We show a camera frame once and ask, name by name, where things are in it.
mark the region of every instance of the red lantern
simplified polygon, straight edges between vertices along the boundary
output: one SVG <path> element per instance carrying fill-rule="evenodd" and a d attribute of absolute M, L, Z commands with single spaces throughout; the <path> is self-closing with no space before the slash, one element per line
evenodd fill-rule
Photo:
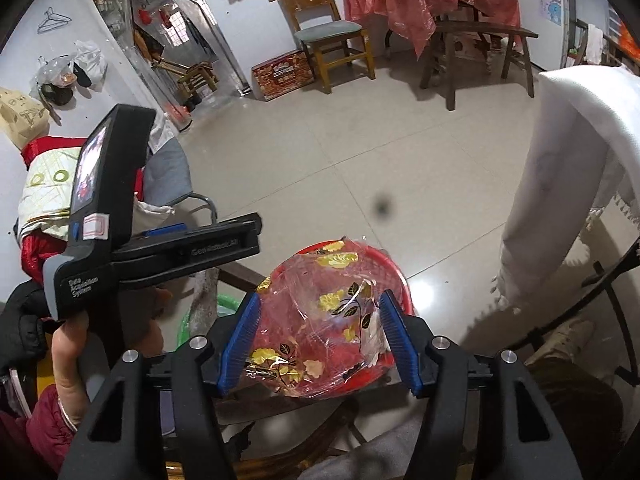
<path fill-rule="evenodd" d="M 174 24 L 171 22 L 171 16 L 169 15 L 168 12 L 166 12 L 166 10 L 164 10 L 162 7 L 160 8 L 160 19 L 162 20 L 162 24 L 164 25 L 164 28 L 171 28 L 174 26 Z"/>
<path fill-rule="evenodd" d="M 138 16 L 143 25 L 151 23 L 151 15 L 145 9 L 138 9 Z"/>

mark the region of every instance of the screw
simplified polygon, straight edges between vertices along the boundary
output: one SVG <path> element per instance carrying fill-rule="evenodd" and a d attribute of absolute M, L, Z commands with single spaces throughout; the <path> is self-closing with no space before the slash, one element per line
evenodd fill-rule
<path fill-rule="evenodd" d="M 201 335 L 197 335 L 191 341 L 189 341 L 189 346 L 194 350 L 200 350 L 207 345 L 207 338 Z"/>
<path fill-rule="evenodd" d="M 500 353 L 500 357 L 505 363 L 509 363 L 509 364 L 512 364 L 518 360 L 518 356 L 516 355 L 516 352 L 514 352 L 513 350 L 503 350 Z"/>
<path fill-rule="evenodd" d="M 138 352 L 136 350 L 127 350 L 122 354 L 122 360 L 126 363 L 132 363 L 138 358 Z"/>
<path fill-rule="evenodd" d="M 443 337 L 441 335 L 434 337 L 431 341 L 431 344 L 438 350 L 446 350 L 451 346 L 451 342 L 446 337 Z"/>

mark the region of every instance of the cardboard box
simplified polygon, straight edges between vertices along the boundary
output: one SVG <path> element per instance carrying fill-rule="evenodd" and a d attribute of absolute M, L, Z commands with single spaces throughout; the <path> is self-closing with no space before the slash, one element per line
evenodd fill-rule
<path fill-rule="evenodd" d="M 314 81 L 313 73 L 301 50 L 287 52 L 252 68 L 265 101 L 302 88 Z"/>

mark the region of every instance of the gray cushion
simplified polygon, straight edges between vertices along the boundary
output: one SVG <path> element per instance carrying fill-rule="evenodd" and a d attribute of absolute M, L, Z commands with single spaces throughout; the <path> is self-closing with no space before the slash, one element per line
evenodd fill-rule
<path fill-rule="evenodd" d="M 300 41 L 309 43 L 311 41 L 332 38 L 333 36 L 340 36 L 341 34 L 347 34 L 348 32 L 358 32 L 361 28 L 362 25 L 357 23 L 340 20 L 338 22 L 323 23 L 322 25 L 303 28 L 295 33 L 295 37 Z"/>
<path fill-rule="evenodd" d="M 175 137 L 146 162 L 143 179 L 145 202 L 167 205 L 193 191 L 187 156 Z"/>

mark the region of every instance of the green chair cushion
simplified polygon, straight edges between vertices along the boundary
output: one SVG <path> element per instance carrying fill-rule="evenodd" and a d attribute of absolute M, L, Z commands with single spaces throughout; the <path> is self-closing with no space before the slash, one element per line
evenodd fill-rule
<path fill-rule="evenodd" d="M 313 41 L 325 40 L 326 38 L 347 34 L 348 32 L 358 32 L 361 29 L 362 26 L 357 23 L 339 20 L 338 22 L 322 23 L 321 25 L 303 28 L 295 33 L 295 37 L 305 43 L 311 43 Z"/>

